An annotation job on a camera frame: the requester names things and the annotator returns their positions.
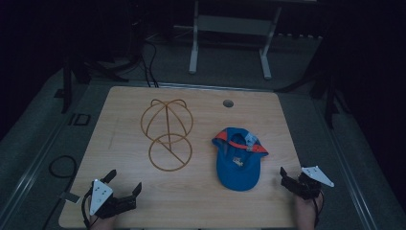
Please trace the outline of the white metal table frame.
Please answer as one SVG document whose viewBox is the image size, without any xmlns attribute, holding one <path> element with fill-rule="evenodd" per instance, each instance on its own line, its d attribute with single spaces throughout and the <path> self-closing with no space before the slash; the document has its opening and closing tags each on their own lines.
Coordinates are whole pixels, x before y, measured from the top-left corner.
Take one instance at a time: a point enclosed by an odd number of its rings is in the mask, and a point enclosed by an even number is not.
<svg viewBox="0 0 406 230">
<path fill-rule="evenodd" d="M 194 0 L 192 52 L 189 73 L 195 74 L 197 71 L 199 53 L 198 33 L 200 31 L 239 35 L 262 35 L 266 37 L 266 40 L 264 46 L 259 49 L 259 60 L 263 77 L 266 80 L 271 80 L 272 74 L 267 54 L 275 35 L 281 13 L 282 7 L 277 7 L 271 20 L 207 15 L 199 12 L 199 0 Z"/>
</svg>

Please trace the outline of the blue cap with orange lining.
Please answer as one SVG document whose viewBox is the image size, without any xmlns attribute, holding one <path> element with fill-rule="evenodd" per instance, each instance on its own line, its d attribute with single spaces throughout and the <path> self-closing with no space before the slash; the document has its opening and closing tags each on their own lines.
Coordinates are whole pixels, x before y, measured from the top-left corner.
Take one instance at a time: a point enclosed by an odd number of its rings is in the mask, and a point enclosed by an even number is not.
<svg viewBox="0 0 406 230">
<path fill-rule="evenodd" d="M 261 158 L 268 155 L 258 137 L 245 128 L 226 127 L 212 139 L 212 144 L 217 148 L 220 183 L 238 192 L 253 189 L 259 181 Z"/>
</svg>

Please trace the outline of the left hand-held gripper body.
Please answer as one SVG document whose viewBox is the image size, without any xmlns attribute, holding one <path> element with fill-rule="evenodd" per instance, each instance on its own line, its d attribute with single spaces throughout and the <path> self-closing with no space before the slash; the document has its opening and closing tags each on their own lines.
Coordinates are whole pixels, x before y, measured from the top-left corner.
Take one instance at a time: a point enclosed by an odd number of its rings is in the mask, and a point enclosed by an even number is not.
<svg viewBox="0 0 406 230">
<path fill-rule="evenodd" d="M 90 199 L 89 215 L 101 219 L 108 219 L 137 208 L 137 197 L 132 193 L 129 196 L 116 198 L 108 184 L 98 179 L 92 182 L 90 190 L 85 194 L 83 206 L 86 206 L 87 199 Z"/>
</svg>

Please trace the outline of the person's left hand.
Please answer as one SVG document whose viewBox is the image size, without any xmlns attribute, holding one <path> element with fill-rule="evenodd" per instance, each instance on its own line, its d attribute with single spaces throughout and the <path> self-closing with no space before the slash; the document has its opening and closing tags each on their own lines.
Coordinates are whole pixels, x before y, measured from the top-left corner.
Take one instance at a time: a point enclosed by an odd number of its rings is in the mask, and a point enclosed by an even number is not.
<svg viewBox="0 0 406 230">
<path fill-rule="evenodd" d="M 90 217 L 90 230 L 114 230 L 117 217 L 98 218 L 97 216 Z"/>
</svg>

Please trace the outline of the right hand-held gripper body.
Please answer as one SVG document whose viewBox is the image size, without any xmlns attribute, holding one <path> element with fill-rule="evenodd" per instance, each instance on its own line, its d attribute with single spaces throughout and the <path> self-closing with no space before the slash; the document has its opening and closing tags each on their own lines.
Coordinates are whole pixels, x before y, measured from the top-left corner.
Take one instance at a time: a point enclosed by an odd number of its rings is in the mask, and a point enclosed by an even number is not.
<svg viewBox="0 0 406 230">
<path fill-rule="evenodd" d="M 331 188 L 335 186 L 318 166 L 302 167 L 302 172 L 297 179 L 289 176 L 286 178 L 286 188 L 303 199 L 318 197 L 321 193 L 322 185 L 327 185 Z"/>
</svg>

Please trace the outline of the black tripod stand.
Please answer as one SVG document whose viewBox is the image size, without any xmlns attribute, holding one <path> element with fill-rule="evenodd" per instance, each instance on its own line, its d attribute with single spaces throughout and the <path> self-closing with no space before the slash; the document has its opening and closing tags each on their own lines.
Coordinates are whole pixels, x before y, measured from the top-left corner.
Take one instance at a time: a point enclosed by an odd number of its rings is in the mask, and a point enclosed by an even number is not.
<svg viewBox="0 0 406 230">
<path fill-rule="evenodd" d="M 320 100 L 323 96 L 326 97 L 324 120 L 329 128 L 333 128 L 332 115 L 338 112 L 334 103 L 338 83 L 338 71 L 333 67 L 311 64 L 306 72 L 308 77 L 314 81 L 309 95 L 312 99 L 317 100 Z"/>
<path fill-rule="evenodd" d="M 107 68 L 82 54 L 71 54 L 66 57 L 63 65 L 63 87 L 56 92 L 56 97 L 63 99 L 61 112 L 66 113 L 72 103 L 72 74 L 75 74 L 78 81 L 89 83 L 91 80 L 87 70 L 92 69 L 113 81 L 127 81 L 117 75 L 118 72 L 126 70 L 135 65 L 134 62 L 128 62 L 123 65 Z"/>
</svg>

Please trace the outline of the golden wire hat stand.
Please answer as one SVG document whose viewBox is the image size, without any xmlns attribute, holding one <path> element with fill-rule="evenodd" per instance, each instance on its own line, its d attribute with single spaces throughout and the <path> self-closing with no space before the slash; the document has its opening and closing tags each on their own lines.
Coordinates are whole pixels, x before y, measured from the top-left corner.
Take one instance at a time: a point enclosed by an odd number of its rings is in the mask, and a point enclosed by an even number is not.
<svg viewBox="0 0 406 230">
<path fill-rule="evenodd" d="M 149 141 L 147 157 L 154 168 L 176 172 L 192 160 L 193 147 L 189 140 L 194 118 L 187 103 L 181 99 L 153 99 L 140 120 L 143 134 Z"/>
</svg>

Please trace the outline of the person's right hand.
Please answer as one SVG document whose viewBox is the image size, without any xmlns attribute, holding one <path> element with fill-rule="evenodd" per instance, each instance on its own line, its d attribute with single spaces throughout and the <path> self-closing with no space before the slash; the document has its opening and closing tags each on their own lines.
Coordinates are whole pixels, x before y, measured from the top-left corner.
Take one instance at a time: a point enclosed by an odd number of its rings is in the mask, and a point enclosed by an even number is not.
<svg viewBox="0 0 406 230">
<path fill-rule="evenodd" d="M 294 196 L 295 222 L 298 230 L 315 230 L 318 218 L 324 204 L 322 195 L 314 199 L 303 199 Z"/>
</svg>

